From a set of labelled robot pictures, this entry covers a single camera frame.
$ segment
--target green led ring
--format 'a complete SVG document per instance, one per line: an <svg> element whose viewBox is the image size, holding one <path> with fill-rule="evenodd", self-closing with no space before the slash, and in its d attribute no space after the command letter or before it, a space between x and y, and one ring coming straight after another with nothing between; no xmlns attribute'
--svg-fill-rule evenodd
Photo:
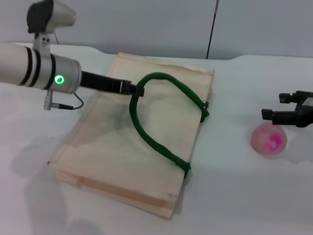
<svg viewBox="0 0 313 235"><path fill-rule="evenodd" d="M64 83L64 78L62 75L57 75L57 76L55 76L54 81L56 84L61 85Z"/></svg>

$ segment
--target table surface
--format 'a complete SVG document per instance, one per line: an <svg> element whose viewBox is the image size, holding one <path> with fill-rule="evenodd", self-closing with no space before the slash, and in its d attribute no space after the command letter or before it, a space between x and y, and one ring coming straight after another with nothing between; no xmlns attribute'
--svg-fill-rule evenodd
<svg viewBox="0 0 313 235"><path fill-rule="evenodd" d="M91 47L51 46L85 71L105 74L113 55ZM292 110L279 93L313 91L313 59L252 56L166 60L215 69L210 116L199 133L192 170L171 221L53 179L46 163L88 106L44 111L45 91L0 84L0 234L5 235L311 235L313 129L284 127L277 160L257 154L251 131L261 109ZM73 95L55 102L78 105Z"/></svg>

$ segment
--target black stripe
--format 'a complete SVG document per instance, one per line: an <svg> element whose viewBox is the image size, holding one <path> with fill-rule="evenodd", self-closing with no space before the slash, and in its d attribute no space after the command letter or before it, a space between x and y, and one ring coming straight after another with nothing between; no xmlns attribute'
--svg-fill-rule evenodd
<svg viewBox="0 0 313 235"><path fill-rule="evenodd" d="M51 56L51 61L52 61L51 75L50 75L48 84L44 87L44 90L48 90L51 87L54 77L55 77L55 57L53 54L50 54L50 56Z"/></svg>
<svg viewBox="0 0 313 235"><path fill-rule="evenodd" d="M27 66L27 71L26 71L25 77L23 78L23 80L21 81L19 86L25 85L25 83L28 81L28 79L30 77L31 70L33 68L33 57L31 55L31 49L26 47L26 50L27 50L27 54L28 54L28 66Z"/></svg>
<svg viewBox="0 0 313 235"><path fill-rule="evenodd" d="M33 77L33 80L31 81L31 83L29 84L28 87L33 87L37 80L38 80L38 77L39 77L39 72L40 72L40 67L41 67L41 57L40 57L40 54L39 52L34 49L35 51L35 54L36 54L36 58L37 58L37 64L36 64L36 70L35 70L35 74L34 74L34 77Z"/></svg>

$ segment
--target pink object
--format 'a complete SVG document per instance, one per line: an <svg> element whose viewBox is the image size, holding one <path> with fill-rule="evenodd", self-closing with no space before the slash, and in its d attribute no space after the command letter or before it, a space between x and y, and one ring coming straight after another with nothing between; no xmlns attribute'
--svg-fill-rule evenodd
<svg viewBox="0 0 313 235"><path fill-rule="evenodd" d="M273 158L286 148L287 135L280 126L264 123L252 132L251 145L257 152Z"/></svg>

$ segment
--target black cable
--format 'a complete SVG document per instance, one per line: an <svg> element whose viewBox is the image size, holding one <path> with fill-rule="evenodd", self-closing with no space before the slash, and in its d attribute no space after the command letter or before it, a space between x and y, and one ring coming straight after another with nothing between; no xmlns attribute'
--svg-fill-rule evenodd
<svg viewBox="0 0 313 235"><path fill-rule="evenodd" d="M57 44L59 45L59 41L58 41L58 38L57 38L57 34L56 34L55 32L54 32L54 36L55 36L55 40L57 41ZM80 109L81 107L84 106L84 102L83 102L83 100L76 94L76 92L74 92L74 95L76 96L76 98L79 99L79 101L81 102L81 105L78 106L78 107L73 108L72 110Z"/></svg>
<svg viewBox="0 0 313 235"><path fill-rule="evenodd" d="M215 18L216 18L216 14L217 14L217 9L218 9L218 8L219 8L219 0L216 0L214 18L213 18L213 23L212 23L212 28L211 28L211 34L210 34L210 40L209 40L209 46L207 47L207 52L206 52L206 59L208 59L208 57L209 57L209 51L210 51L210 47L211 47L213 29L214 29L214 24L215 24Z"/></svg>

